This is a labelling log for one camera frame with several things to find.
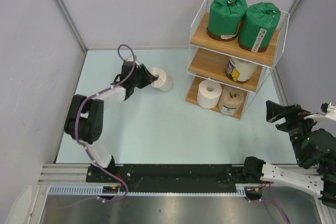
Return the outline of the brown paper roll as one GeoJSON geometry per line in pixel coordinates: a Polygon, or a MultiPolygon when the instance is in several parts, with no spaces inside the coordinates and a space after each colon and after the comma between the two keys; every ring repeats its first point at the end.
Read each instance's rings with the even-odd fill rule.
{"type": "Polygon", "coordinates": [[[218,102],[218,109],[221,114],[234,115],[244,100],[244,93],[241,89],[225,86],[218,102]]]}

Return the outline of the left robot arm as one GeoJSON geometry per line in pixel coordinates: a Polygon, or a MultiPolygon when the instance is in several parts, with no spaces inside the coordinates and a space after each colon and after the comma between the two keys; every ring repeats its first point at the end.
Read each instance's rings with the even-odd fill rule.
{"type": "Polygon", "coordinates": [[[103,131],[104,111],[127,100],[134,89],[145,88],[158,78],[159,75],[150,73],[145,65],[127,61],[107,88],[90,96],[76,94],[72,97],[64,132],[83,146],[92,163],[99,167],[97,174],[103,181],[110,182],[116,175],[116,169],[111,166],[113,156],[99,140],[103,131]]]}

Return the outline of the green paper roll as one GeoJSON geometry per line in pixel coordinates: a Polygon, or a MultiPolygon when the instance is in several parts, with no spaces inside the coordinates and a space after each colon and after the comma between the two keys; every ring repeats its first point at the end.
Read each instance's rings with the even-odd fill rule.
{"type": "Polygon", "coordinates": [[[246,0],[213,0],[209,10],[207,34],[218,41],[234,40],[247,10],[246,0]]]}

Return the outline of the cream cartoon roll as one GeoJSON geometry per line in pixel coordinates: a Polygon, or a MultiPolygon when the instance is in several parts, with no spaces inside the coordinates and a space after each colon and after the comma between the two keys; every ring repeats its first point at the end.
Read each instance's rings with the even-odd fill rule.
{"type": "Polygon", "coordinates": [[[255,63],[230,57],[226,66],[226,74],[235,82],[246,82],[252,77],[256,68],[255,63]]]}

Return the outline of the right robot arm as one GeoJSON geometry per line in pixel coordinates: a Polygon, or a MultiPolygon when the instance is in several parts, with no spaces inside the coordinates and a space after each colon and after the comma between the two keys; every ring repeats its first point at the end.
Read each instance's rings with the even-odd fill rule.
{"type": "Polygon", "coordinates": [[[317,176],[288,171],[250,156],[242,169],[243,179],[281,183],[316,197],[323,205],[335,208],[335,137],[325,129],[313,130],[323,121],[335,121],[335,104],[322,103],[318,113],[310,113],[300,105],[280,105],[266,101],[266,120],[277,124],[276,129],[288,133],[299,167],[310,169],[317,166],[317,176]]]}

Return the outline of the unwrapped white paper roll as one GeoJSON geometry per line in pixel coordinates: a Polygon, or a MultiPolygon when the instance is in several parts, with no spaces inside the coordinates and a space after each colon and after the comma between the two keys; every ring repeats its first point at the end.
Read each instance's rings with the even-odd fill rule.
{"type": "Polygon", "coordinates": [[[218,82],[203,80],[198,85],[197,102],[205,109],[217,106],[222,94],[222,87],[218,82]]]}

